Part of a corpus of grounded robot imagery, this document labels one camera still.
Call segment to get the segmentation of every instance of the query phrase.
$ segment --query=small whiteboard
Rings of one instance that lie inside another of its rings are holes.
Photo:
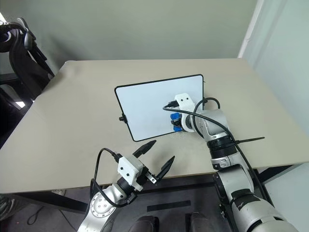
[[[189,94],[193,102],[200,101],[203,98],[203,76],[197,74],[115,88],[135,142],[174,132],[170,119],[172,112],[162,108],[180,93]]]

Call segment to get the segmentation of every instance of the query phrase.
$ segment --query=chair backrest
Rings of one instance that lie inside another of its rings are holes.
[[[24,35],[20,30],[12,29],[11,33],[14,35],[14,42],[9,51],[12,69],[34,100],[49,83],[49,74],[32,59],[24,47]]]

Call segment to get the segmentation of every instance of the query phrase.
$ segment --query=tabletop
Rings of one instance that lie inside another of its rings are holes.
[[[119,121],[114,88],[193,74],[204,76],[204,96],[220,101],[235,139],[266,137],[240,145],[253,168],[309,161],[309,138],[245,60],[67,61],[0,150],[0,193],[89,186],[102,147],[128,156],[149,141],[134,142]],[[198,134],[178,132],[156,140],[140,156],[152,173],[174,155],[169,177],[214,172]],[[104,154],[97,181],[118,178],[117,163]]]

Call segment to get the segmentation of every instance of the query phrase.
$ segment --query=person's foot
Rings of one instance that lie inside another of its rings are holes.
[[[191,215],[191,232],[215,232],[212,223],[202,213],[194,212]]]
[[[143,216],[133,224],[129,232],[158,232],[159,224],[159,218],[154,216]]]

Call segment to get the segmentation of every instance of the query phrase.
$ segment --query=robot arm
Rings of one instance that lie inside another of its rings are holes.
[[[176,95],[175,101],[166,107],[179,107],[180,111],[193,112],[195,104],[188,94],[183,93]],[[217,170],[213,178],[218,196],[222,203],[231,206],[239,232],[296,232],[295,227],[269,202],[254,194],[248,165],[237,150],[235,140],[224,129],[228,130],[228,124],[223,112],[220,109],[200,109],[198,114],[218,122],[222,127],[182,112],[182,115],[171,114],[174,130],[198,131],[202,134],[210,150],[212,166]]]
[[[118,162],[117,171],[122,177],[117,183],[113,183],[104,190],[95,181],[92,181],[99,192],[90,201],[87,215],[82,221],[78,232],[110,232],[120,208],[136,199],[137,195],[135,192],[141,191],[143,185],[148,180],[155,184],[164,177],[169,171],[175,157],[172,157],[166,162],[157,176],[151,174],[149,169],[138,159],[154,143],[155,140],[150,141],[127,158],[122,157],[120,154],[114,155],[116,162]]]

